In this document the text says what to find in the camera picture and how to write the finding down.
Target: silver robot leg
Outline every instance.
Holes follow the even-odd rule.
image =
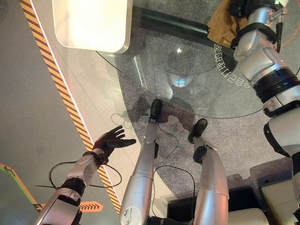
[[[126,187],[120,210],[122,225],[145,225],[149,217],[153,183],[154,159],[158,153],[156,119],[160,114],[161,101],[152,103],[149,124],[135,169]]]
[[[192,138],[194,161],[202,164],[193,225],[227,225],[229,193],[225,169],[216,149],[201,138],[202,131]]]

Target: orange arrow sign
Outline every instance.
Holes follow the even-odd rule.
[[[36,210],[40,212],[46,204],[34,204],[34,207],[36,207]],[[90,201],[90,202],[81,202],[79,205],[81,212],[101,212],[103,209],[103,205],[96,201]]]

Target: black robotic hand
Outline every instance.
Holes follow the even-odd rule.
[[[93,149],[101,149],[103,153],[99,154],[101,164],[108,163],[108,157],[115,148],[123,148],[136,143],[136,139],[122,139],[125,134],[123,126],[118,126],[111,131],[103,134],[96,140]]]

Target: yellow and black hazard stripe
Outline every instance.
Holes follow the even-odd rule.
[[[54,60],[51,47],[48,44],[48,41],[46,39],[46,36],[44,35],[42,25],[38,19],[38,16],[36,15],[36,12],[34,10],[34,6],[30,0],[20,0],[22,9],[24,11],[25,17],[28,21],[28,25],[30,26],[30,29],[32,31],[32,34],[35,38],[35,41],[40,49],[40,52],[43,56],[44,62],[47,65],[47,68],[49,70],[49,73],[51,75],[51,78],[54,81],[54,84],[62,98],[63,103],[65,104],[70,117],[73,120],[73,123],[79,133],[79,136],[82,139],[82,142],[85,146],[85,148],[88,151],[91,151],[93,148],[92,140],[87,132],[87,128],[85,127],[83,120],[81,119],[81,116],[78,113],[78,110],[74,104],[74,101],[71,97],[71,94],[67,88],[67,83],[65,82],[62,74],[60,73],[59,67]],[[105,168],[103,166],[99,167],[98,169],[99,176],[104,183],[105,186],[112,186],[108,175],[105,171]],[[117,211],[117,213],[120,213],[120,201],[116,195],[116,192],[113,188],[109,187],[106,188],[107,193]]]

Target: black cable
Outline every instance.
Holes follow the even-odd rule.
[[[298,75],[299,71],[300,71],[300,67],[299,67],[298,71],[297,71],[296,74],[295,74],[296,76]]]
[[[165,160],[166,160],[166,159],[167,159],[170,155],[172,155],[173,152],[177,149],[179,142],[178,142],[178,139],[177,139],[177,137],[176,137],[175,135],[172,135],[172,134],[170,134],[170,133],[164,131],[164,130],[159,126],[159,124],[157,124],[157,126],[158,126],[158,128],[159,128],[162,132],[164,132],[164,133],[166,133],[167,135],[170,135],[170,136],[172,136],[172,137],[174,137],[174,138],[176,139],[176,146],[175,146],[175,148],[171,151],[171,153],[165,157]]]
[[[55,184],[54,184],[53,181],[52,181],[52,172],[53,172],[53,170],[54,170],[56,167],[60,166],[60,165],[64,165],[64,164],[74,164],[74,163],[76,163],[76,161],[62,162],[62,163],[56,164],[55,166],[53,166],[53,167],[50,169],[49,174],[48,174],[48,178],[49,178],[50,183],[52,184],[52,187],[51,187],[51,186],[46,186],[46,185],[35,185],[35,186],[36,186],[36,187],[44,187],[44,188],[54,188],[54,189],[57,190],[58,187],[56,187]],[[97,187],[97,188],[112,188],[112,187],[115,187],[115,186],[119,185],[119,184],[122,182],[122,176],[121,176],[121,174],[119,173],[119,171],[117,171],[115,168],[113,168],[113,167],[110,166],[110,165],[105,165],[105,166],[108,166],[108,167],[112,168],[115,172],[117,172],[117,174],[120,176],[120,181],[119,181],[117,184],[112,185],[112,186],[98,186],[98,185],[92,185],[92,184],[90,184],[90,186],[92,186],[92,187]]]
[[[156,168],[156,169],[154,170],[154,173],[153,173],[153,174],[155,174],[156,170],[158,170],[158,169],[161,168],[161,167],[165,167],[165,166],[168,166],[168,167],[172,167],[172,168],[175,168],[175,169],[179,169],[179,170],[185,171],[185,172],[187,172],[187,173],[191,176],[191,178],[193,179],[193,183],[194,183],[194,191],[193,191],[193,198],[192,198],[192,219],[193,219],[193,218],[194,218],[194,198],[195,198],[195,186],[196,186],[196,184],[195,184],[195,180],[194,180],[192,174],[191,174],[189,171],[187,171],[187,170],[180,169],[180,168],[175,167],[175,166],[172,166],[172,165],[161,165],[161,166],[159,166],[158,168]],[[154,189],[154,193],[153,193],[153,201],[152,201],[151,209],[152,209],[153,215],[156,216],[155,213],[154,213],[154,211],[153,211],[153,203],[154,203],[154,198],[155,198],[155,185],[154,185],[154,179],[153,179],[153,189]]]
[[[52,186],[55,188],[55,190],[57,190],[58,187],[56,187],[55,184],[54,184],[53,181],[52,181],[52,177],[51,177],[52,171],[53,171],[56,167],[58,167],[58,166],[60,166],[60,165],[64,165],[64,164],[74,164],[74,163],[76,163],[76,161],[62,162],[62,163],[56,164],[54,167],[52,167],[52,168],[50,169],[49,174],[48,174],[48,179],[49,179],[50,183],[52,184]]]
[[[119,183],[117,183],[117,184],[115,184],[115,185],[112,185],[112,186],[107,186],[107,187],[105,187],[105,186],[97,186],[97,185],[92,185],[92,184],[90,184],[90,186],[92,186],[92,187],[97,187],[97,188],[112,188],[112,187],[118,186],[118,185],[122,182],[122,176],[121,176],[121,174],[119,173],[119,171],[117,171],[115,168],[113,168],[113,167],[110,166],[110,165],[105,165],[105,166],[108,166],[109,168],[112,168],[115,172],[117,172],[117,174],[120,176],[120,181],[119,181]]]

